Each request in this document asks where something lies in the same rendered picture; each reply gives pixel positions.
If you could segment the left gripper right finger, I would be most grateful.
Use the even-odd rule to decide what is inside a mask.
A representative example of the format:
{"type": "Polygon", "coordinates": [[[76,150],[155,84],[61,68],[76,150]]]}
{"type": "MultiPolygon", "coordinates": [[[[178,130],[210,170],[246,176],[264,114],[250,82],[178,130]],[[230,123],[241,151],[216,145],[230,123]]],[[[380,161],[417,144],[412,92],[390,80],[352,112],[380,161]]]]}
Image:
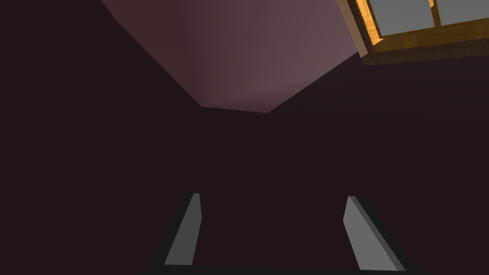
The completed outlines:
{"type": "Polygon", "coordinates": [[[347,198],[343,224],[361,270],[416,271],[364,198],[347,198]]]}

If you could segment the wooden framed window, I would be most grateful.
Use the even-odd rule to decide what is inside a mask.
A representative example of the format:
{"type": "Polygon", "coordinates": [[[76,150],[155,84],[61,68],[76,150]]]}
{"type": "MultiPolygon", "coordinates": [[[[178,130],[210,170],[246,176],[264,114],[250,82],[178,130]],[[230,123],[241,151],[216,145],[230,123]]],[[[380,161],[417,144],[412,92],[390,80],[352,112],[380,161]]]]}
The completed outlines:
{"type": "Polygon", "coordinates": [[[337,0],[364,65],[489,57],[489,0],[337,0]]]}

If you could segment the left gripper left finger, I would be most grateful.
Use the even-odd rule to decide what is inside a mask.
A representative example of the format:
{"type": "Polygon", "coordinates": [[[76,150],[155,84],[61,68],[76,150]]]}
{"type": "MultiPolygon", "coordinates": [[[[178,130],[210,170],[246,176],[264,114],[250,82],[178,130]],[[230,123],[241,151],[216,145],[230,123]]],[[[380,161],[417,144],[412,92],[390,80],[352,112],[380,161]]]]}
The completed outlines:
{"type": "Polygon", "coordinates": [[[152,266],[192,265],[201,223],[200,194],[185,194],[152,261],[152,266]]]}

